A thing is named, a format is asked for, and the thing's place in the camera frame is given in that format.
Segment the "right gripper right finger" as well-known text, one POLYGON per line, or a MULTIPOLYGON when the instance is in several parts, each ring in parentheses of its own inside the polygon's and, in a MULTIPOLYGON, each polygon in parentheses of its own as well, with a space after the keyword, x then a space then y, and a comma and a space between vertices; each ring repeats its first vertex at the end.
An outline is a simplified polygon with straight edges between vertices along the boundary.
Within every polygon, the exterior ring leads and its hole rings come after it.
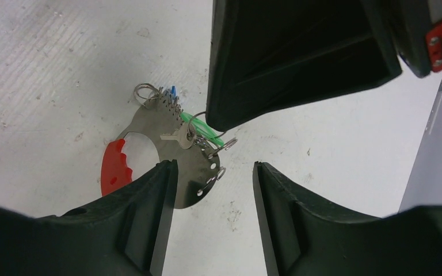
POLYGON ((370 216, 266 162, 253 189, 268 275, 442 275, 442 206, 370 216))

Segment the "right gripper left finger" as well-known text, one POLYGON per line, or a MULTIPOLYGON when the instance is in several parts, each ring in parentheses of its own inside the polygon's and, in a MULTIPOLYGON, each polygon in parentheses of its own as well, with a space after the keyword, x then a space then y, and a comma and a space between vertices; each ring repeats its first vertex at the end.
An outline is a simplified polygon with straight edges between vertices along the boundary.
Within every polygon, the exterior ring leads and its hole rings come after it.
POLYGON ((0 275, 161 275, 177 180, 166 160, 62 216, 0 208, 0 275))

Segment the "red-handled metal key holder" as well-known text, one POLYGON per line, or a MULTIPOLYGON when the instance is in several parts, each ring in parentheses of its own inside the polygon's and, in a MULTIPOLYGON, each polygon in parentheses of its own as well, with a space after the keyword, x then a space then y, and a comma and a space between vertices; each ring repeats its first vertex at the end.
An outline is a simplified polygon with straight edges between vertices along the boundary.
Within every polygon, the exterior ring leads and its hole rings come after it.
POLYGON ((177 161, 178 184, 174 207, 185 209, 193 206, 224 176, 226 168, 220 164, 219 152, 232 147, 237 138, 224 142, 224 146, 216 146, 198 136, 193 126, 183 122, 180 118, 183 109, 178 103, 179 97, 173 99, 170 89, 164 90, 149 83, 140 83, 134 88, 134 96, 140 98, 140 91, 143 89, 150 90, 150 94, 143 97, 144 101, 131 123, 106 147, 101 166, 101 194, 106 196, 134 180, 133 170, 127 163, 123 148, 126 135, 139 133, 153 142, 161 161, 177 161), (165 141, 159 137, 182 127, 188 127, 189 136, 194 138, 194 144, 190 149, 182 149, 176 141, 165 141))

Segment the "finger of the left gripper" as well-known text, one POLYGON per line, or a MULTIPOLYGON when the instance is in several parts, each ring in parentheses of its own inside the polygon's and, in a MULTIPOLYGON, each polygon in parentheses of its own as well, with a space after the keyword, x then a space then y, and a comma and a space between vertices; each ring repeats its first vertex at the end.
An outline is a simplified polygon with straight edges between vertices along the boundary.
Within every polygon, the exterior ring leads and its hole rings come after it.
POLYGON ((401 72, 379 1, 215 1, 207 124, 224 132, 401 72))

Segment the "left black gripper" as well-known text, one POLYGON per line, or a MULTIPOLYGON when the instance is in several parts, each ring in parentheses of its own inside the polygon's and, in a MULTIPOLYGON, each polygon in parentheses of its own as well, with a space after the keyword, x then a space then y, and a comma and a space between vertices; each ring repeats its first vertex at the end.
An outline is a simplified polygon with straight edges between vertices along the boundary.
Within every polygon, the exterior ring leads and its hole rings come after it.
POLYGON ((415 76, 442 71, 442 1, 362 1, 384 53, 415 76))

